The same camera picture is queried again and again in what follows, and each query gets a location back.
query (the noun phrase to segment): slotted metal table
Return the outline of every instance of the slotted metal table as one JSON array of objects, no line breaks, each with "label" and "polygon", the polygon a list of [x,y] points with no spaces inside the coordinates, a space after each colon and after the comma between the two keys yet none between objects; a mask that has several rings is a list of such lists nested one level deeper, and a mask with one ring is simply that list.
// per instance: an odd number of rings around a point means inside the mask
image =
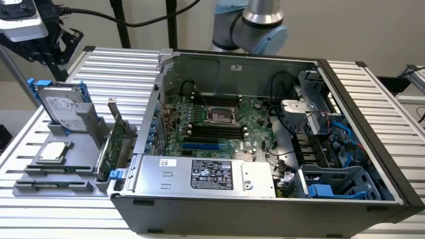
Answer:
[{"label": "slotted metal table", "polygon": [[[122,117],[139,125],[147,89],[157,74],[158,51],[95,48],[78,57],[69,82],[83,80],[98,114],[113,120],[106,101],[117,98]],[[367,68],[354,62],[330,61],[330,66],[358,105],[405,177],[425,202],[425,142],[411,117],[383,89]],[[137,235],[121,219],[107,197],[14,197],[11,188],[21,178],[47,136],[49,118],[38,108],[0,157],[0,238],[178,238],[178,235]],[[398,224],[378,224],[357,239],[425,238],[425,213]]]}]

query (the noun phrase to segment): motherboard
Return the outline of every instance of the motherboard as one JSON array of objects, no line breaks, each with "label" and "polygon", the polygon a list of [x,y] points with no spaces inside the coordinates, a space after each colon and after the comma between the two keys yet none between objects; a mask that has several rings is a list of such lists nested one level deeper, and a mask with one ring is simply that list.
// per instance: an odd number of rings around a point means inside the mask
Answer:
[{"label": "motherboard", "polygon": [[165,156],[269,162],[267,105],[255,97],[167,95]]}]

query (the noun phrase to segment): green circuit board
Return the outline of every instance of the green circuit board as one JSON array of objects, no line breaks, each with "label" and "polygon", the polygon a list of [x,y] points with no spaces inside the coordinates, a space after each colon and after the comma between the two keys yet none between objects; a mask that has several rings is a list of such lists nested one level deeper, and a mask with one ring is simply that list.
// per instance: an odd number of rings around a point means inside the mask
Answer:
[{"label": "green circuit board", "polygon": [[261,149],[261,143],[269,145],[273,141],[273,131],[267,127],[267,108],[262,106],[262,99],[254,97],[242,97],[234,107],[222,107],[213,105],[194,105],[189,97],[167,95],[166,98],[166,115],[167,125],[166,136],[166,156],[181,156],[186,149],[182,148],[183,138],[189,123],[194,125],[210,125],[210,109],[233,111],[235,127],[246,127],[247,136],[243,139],[218,138],[219,150],[194,149],[191,157],[202,158],[226,158],[234,159],[235,154],[251,153],[254,161],[266,161],[265,150]]}]

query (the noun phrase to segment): black metal stand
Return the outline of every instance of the black metal stand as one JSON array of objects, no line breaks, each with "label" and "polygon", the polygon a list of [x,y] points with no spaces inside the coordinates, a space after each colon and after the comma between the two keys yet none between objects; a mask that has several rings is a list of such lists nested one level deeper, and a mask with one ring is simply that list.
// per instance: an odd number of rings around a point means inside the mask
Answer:
[{"label": "black metal stand", "polygon": [[[177,10],[177,0],[166,0],[166,15],[175,12]],[[177,49],[177,19],[170,17],[166,20],[167,24],[167,45],[169,48]]]},{"label": "black metal stand", "polygon": [[[125,21],[122,0],[109,0],[109,2],[110,2],[111,9],[113,9],[114,18],[121,20],[121,21]],[[122,48],[131,48],[130,37],[127,35],[126,27],[117,24],[117,29],[118,29]]]}]

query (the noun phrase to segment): blue pcie slot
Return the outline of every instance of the blue pcie slot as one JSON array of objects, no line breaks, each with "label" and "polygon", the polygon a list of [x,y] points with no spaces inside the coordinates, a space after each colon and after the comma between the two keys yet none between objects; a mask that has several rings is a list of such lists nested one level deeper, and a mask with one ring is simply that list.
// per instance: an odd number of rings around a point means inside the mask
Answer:
[{"label": "blue pcie slot", "polygon": [[183,143],[182,148],[219,150],[219,145],[218,144],[207,144],[207,143]]}]

